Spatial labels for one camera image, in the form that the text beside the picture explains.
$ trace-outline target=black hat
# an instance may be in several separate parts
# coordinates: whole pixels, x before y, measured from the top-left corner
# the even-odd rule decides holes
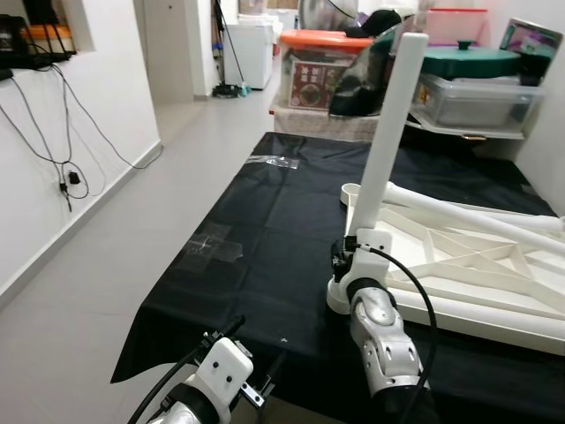
[[[384,33],[389,28],[398,25],[403,20],[400,15],[395,11],[388,9],[380,9],[374,11],[373,14],[365,21],[362,26],[352,26],[347,28],[345,33],[350,38],[368,38],[376,37],[377,35]]]

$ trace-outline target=green lid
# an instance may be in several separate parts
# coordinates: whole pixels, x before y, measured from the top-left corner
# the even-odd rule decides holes
[[[472,47],[460,41],[459,47],[429,47],[422,73],[448,80],[453,78],[497,78],[518,74],[520,55],[512,51]]]

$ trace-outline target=clear tape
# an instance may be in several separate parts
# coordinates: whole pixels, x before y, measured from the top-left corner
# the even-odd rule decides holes
[[[211,259],[228,263],[243,256],[243,247],[239,243],[225,241],[230,227],[209,223],[199,234],[192,234],[185,244],[185,254],[178,267],[202,273]]]
[[[284,156],[249,156],[245,163],[267,163],[269,165],[280,166],[281,168],[291,168],[295,170],[298,168],[298,159],[290,159]]]

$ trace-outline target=orange lid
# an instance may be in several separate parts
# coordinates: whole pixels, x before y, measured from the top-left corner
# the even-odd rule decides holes
[[[287,29],[282,31],[281,41],[292,47],[323,46],[364,49],[374,42],[374,38],[349,38],[343,31]]]
[[[45,28],[47,28],[47,34],[49,35],[49,38],[57,38],[57,33],[55,32],[55,29],[52,25],[30,25],[29,32],[32,33],[34,40],[45,40],[47,39]],[[69,27],[67,25],[56,25],[56,30],[59,33],[59,37],[71,38],[71,31],[69,30]],[[21,33],[25,39],[29,38],[29,34],[27,33],[27,30],[25,28],[22,29]]]

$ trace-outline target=table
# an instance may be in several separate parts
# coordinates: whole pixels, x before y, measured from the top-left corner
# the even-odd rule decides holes
[[[454,139],[421,142],[423,136],[404,134],[392,175],[397,185],[445,201],[552,214],[524,192],[527,181],[514,164],[478,159]],[[298,168],[242,167],[195,234],[222,234],[243,256],[215,259],[188,242],[139,308],[112,382],[179,360],[203,331],[243,313],[238,336],[254,354],[252,379],[286,351],[275,396],[366,422],[360,355],[347,323],[327,315],[325,291],[330,246],[345,223],[340,187],[360,181],[368,149],[266,134],[253,154],[296,158]],[[407,323],[406,331],[424,358],[428,328]],[[564,375],[561,357],[441,331],[430,383],[446,423],[562,423]]]

